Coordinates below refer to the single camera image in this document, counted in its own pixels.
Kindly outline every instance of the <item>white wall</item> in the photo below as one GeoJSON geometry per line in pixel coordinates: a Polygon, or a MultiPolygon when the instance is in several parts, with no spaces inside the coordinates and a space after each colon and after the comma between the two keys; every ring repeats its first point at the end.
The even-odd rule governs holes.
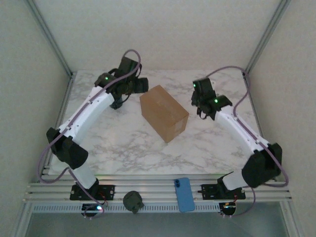
{"type": "Polygon", "coordinates": [[[6,237],[68,80],[23,1],[1,1],[0,32],[0,235],[6,237]]]}
{"type": "Polygon", "coordinates": [[[245,67],[279,0],[36,0],[70,67],[245,67]]]}
{"type": "Polygon", "coordinates": [[[307,237],[316,236],[316,1],[291,1],[252,73],[264,135],[283,166],[307,237]]]}

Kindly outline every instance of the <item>white plastic casing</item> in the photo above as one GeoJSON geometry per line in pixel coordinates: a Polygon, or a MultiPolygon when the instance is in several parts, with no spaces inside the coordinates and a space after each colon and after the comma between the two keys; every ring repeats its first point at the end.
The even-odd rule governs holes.
{"type": "MultiPolygon", "coordinates": [[[[222,127],[224,127],[234,138],[239,142],[243,152],[247,157],[254,154],[255,150],[261,151],[263,148],[258,144],[262,142],[265,146],[268,146],[268,141],[259,136],[242,118],[237,115],[237,118],[256,136],[254,140],[248,132],[237,122],[237,118],[234,117],[232,106],[225,106],[221,111],[216,112],[215,121],[217,121],[222,127]]],[[[242,177],[241,170],[234,171],[233,173],[226,175],[223,178],[223,183],[228,190],[234,190],[236,188],[248,186],[242,177]]]]}
{"type": "MultiPolygon", "coordinates": [[[[82,103],[82,105],[77,109],[77,111],[61,126],[59,126],[60,131],[63,131],[68,123],[72,120],[72,118],[77,114],[77,112],[90,101],[90,99],[102,90],[102,87],[97,86],[94,87],[86,100],[82,103]]],[[[90,126],[99,118],[101,113],[109,107],[114,102],[114,98],[111,94],[106,92],[99,95],[92,104],[89,104],[84,111],[79,115],[76,121],[70,126],[70,129],[64,134],[66,137],[72,136],[73,141],[78,145],[82,142],[85,137],[90,126]]]]}
{"type": "MultiPolygon", "coordinates": [[[[86,104],[89,103],[90,99],[102,90],[102,87],[97,86],[92,89],[89,96],[77,109],[64,124],[59,126],[60,131],[63,131],[77,114],[77,112],[86,104]]],[[[99,118],[101,113],[114,102],[114,98],[111,94],[106,92],[99,95],[92,103],[84,109],[84,111],[78,116],[72,126],[69,127],[68,131],[64,134],[66,137],[72,137],[73,141],[80,145],[83,138],[85,137],[90,126],[99,118]]],[[[72,170],[78,181],[84,186],[85,189],[89,189],[96,181],[96,178],[90,170],[87,162],[77,169],[72,170]]]]}

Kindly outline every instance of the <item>metal frame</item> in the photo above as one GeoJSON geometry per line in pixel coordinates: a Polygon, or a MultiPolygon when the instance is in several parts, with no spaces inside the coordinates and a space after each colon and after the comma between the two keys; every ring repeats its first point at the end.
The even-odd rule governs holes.
{"type": "Polygon", "coordinates": [[[68,63],[67,63],[64,55],[62,54],[58,44],[56,43],[56,40],[55,40],[53,34],[51,33],[51,31],[49,30],[49,28],[48,28],[48,26],[47,26],[47,24],[42,16],[40,10],[39,10],[39,8],[37,7],[36,3],[33,0],[24,0],[24,2],[26,4],[26,6],[28,7],[28,9],[30,10],[30,12],[32,13],[32,15],[34,16],[36,23],[38,24],[39,28],[43,32],[49,45],[51,46],[52,50],[56,54],[60,64],[63,66],[65,72],[67,73],[67,75],[69,77],[71,77],[73,75],[73,72],[71,71],[70,67],[68,66],[68,63]]]}
{"type": "MultiPolygon", "coordinates": [[[[35,17],[36,22],[42,29],[45,37],[47,38],[50,46],[57,55],[60,63],[63,65],[66,73],[70,77],[67,91],[64,96],[63,104],[59,112],[56,127],[58,127],[64,117],[64,113],[69,100],[69,95],[73,86],[74,77],[70,70],[62,52],[60,51],[57,43],[54,40],[48,26],[46,25],[39,9],[33,0],[24,0],[31,13],[35,17]]],[[[268,27],[266,28],[255,52],[253,53],[246,71],[251,72],[254,65],[258,61],[264,47],[270,39],[276,25],[280,21],[282,14],[285,12],[290,0],[281,0],[268,27]]],[[[44,179],[54,179],[56,176],[48,175],[47,169],[49,168],[51,160],[51,154],[47,156],[47,159],[43,166],[42,177],[44,179]]],[[[176,194],[174,190],[173,180],[175,178],[188,177],[192,186],[192,192],[197,207],[196,212],[210,212],[218,211],[218,203],[224,202],[224,200],[203,200],[202,194],[198,193],[201,184],[215,184],[220,175],[99,175],[101,184],[112,184],[116,186],[116,193],[113,201],[109,201],[109,213],[122,213],[127,212],[122,204],[124,195],[131,191],[139,191],[143,197],[143,202],[146,209],[145,212],[177,212],[176,209],[176,194]]],[[[27,233],[28,225],[33,213],[80,213],[82,202],[70,201],[70,191],[74,181],[69,175],[65,175],[61,180],[52,184],[46,185],[41,183],[30,183],[27,187],[23,203],[20,210],[20,215],[17,219],[17,224],[12,232],[12,236],[23,237],[27,233]]],[[[253,202],[252,191],[249,188],[245,188],[247,196],[246,200],[238,200],[238,202],[253,202]]],[[[288,187],[285,188],[272,188],[268,186],[260,186],[256,188],[256,199],[259,202],[276,201],[280,203],[280,207],[283,213],[283,217],[288,229],[290,237],[302,237],[303,232],[299,225],[296,212],[293,208],[291,201],[291,195],[288,187]]]]}
{"type": "MultiPolygon", "coordinates": [[[[247,64],[247,67],[245,68],[245,70],[246,70],[246,72],[248,74],[250,74],[252,72],[252,69],[256,65],[260,55],[262,54],[264,48],[266,47],[268,41],[270,40],[273,32],[275,31],[279,21],[282,18],[282,15],[284,14],[284,12],[287,9],[287,7],[290,4],[290,2],[291,2],[291,0],[281,0],[279,2],[279,4],[278,4],[278,6],[277,6],[277,8],[276,8],[271,20],[270,20],[270,22],[268,23],[268,26],[266,27],[263,35],[261,36],[261,39],[260,39],[255,51],[253,52],[248,64],[247,64]]],[[[259,128],[260,135],[263,135],[262,128],[261,128],[261,125],[260,125],[259,120],[258,120],[256,108],[255,108],[255,106],[253,104],[251,92],[249,92],[249,100],[250,100],[250,104],[251,104],[252,110],[253,110],[253,112],[255,114],[256,123],[257,123],[257,126],[259,128]]]]}

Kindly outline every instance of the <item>black bracket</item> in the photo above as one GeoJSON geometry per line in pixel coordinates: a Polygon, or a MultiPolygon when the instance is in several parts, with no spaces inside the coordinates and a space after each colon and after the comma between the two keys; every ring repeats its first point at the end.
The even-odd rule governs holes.
{"type": "MultiPolygon", "coordinates": [[[[46,132],[49,143],[59,135],[59,130],[52,127],[46,132]]],[[[61,162],[67,163],[71,169],[79,168],[88,158],[88,152],[84,148],[75,143],[72,137],[64,135],[51,146],[51,151],[61,162]]]]}
{"type": "Polygon", "coordinates": [[[198,193],[202,194],[203,200],[234,200],[246,199],[246,195],[242,188],[238,188],[229,192],[222,192],[218,184],[202,184],[202,190],[198,193]]]}
{"type": "MultiPolygon", "coordinates": [[[[96,200],[99,201],[112,201],[115,194],[115,185],[98,185],[96,190],[93,191],[94,194],[89,192],[96,200]]],[[[70,200],[74,201],[88,201],[91,200],[82,189],[76,184],[72,186],[70,200]]]]}

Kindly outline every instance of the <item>dark green object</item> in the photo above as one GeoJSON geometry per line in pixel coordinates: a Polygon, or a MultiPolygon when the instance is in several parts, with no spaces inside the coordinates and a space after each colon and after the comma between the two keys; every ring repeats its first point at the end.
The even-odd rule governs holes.
{"type": "Polygon", "coordinates": [[[139,209],[144,207],[142,197],[137,191],[128,192],[123,198],[123,204],[127,210],[136,214],[139,209]]]}

